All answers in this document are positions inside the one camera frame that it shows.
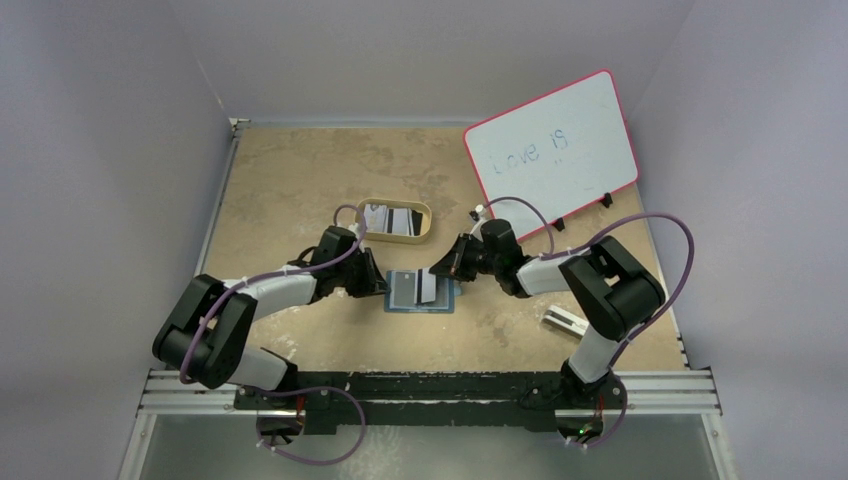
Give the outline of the white striped credit card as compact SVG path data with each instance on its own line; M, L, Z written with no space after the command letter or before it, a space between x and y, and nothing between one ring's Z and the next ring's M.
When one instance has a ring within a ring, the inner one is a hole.
M415 304L417 306L429 306L437 299L438 277L429 272L428 269L419 269L416 272Z

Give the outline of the white grey credit card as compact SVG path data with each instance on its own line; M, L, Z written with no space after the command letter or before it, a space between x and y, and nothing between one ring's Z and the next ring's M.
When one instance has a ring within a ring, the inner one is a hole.
M414 271L392 271L389 307L392 310L416 306L417 274Z

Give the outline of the blue card holder wallet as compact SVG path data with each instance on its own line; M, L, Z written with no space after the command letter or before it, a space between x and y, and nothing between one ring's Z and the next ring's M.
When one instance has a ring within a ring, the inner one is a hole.
M426 269L389 270L388 291L384 298L387 313L450 314L456 298L462 294L457 281L436 276Z

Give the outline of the credit cards stack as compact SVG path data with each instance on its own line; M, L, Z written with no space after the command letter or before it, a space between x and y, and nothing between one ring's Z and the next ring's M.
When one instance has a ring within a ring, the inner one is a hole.
M366 228L370 232L399 236L419 236L423 213L406 207L366 203L363 207Z

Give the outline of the tan oval tray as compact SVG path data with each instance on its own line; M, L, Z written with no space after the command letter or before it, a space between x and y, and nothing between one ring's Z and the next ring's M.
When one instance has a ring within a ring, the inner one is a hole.
M366 240L419 245L430 234L433 214L424 203L366 198L357 208L357 222L365 226Z

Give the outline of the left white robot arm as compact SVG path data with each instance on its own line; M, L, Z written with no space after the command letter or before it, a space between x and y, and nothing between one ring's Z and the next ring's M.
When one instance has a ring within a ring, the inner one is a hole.
M363 237L327 227L317 245L281 268L242 279L194 277L157 333L152 354L175 368L184 384L259 389L272 408L292 405L298 367L266 348L251 347L255 321L291 307L314 304L345 290L352 298L382 295L388 285Z

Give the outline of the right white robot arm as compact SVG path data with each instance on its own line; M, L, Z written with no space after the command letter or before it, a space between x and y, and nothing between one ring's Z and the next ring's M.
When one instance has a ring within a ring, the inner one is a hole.
M483 222L477 234L460 234L429 272L458 282L491 275L516 298L571 292L588 322L561 368L561 392L576 407L599 396L626 335L647 323L666 300L656 278L611 236L582 253L544 259L525 254L503 219Z

